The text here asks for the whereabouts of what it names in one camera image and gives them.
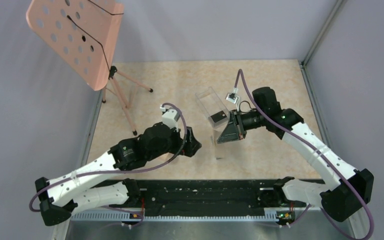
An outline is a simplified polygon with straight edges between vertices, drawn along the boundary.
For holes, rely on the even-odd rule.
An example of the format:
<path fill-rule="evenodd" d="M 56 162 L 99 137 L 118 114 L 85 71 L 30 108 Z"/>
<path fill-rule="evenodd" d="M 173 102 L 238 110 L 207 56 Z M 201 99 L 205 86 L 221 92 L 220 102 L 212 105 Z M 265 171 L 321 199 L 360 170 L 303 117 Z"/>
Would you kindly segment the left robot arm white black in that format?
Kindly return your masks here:
<path fill-rule="evenodd" d="M 140 189 L 133 179 L 113 185 L 98 184 L 127 172 L 144 172 L 144 166 L 164 154 L 193 157 L 202 147 L 193 129 L 184 136 L 177 127 L 158 122 L 137 137 L 121 140 L 94 161 L 57 178 L 35 181 L 39 212 L 46 226 L 55 226 L 85 210 L 140 202 Z"/>

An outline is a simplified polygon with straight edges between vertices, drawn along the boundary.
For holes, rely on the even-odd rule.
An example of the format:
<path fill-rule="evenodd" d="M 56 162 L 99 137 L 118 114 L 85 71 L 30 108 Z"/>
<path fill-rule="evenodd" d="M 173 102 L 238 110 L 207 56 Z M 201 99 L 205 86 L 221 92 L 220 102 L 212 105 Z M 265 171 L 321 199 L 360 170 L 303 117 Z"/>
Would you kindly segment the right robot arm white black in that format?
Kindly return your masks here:
<path fill-rule="evenodd" d="M 360 209 L 367 210 L 374 176 L 343 161 L 324 144 L 293 109 L 281 107 L 275 91 L 261 87 L 252 92 L 256 105 L 248 112 L 231 110 L 218 144 L 243 140 L 249 130 L 265 127 L 294 148 L 321 176 L 323 183 L 287 176 L 273 185 L 279 206 L 298 201 L 321 208 L 333 220 L 343 222 Z"/>

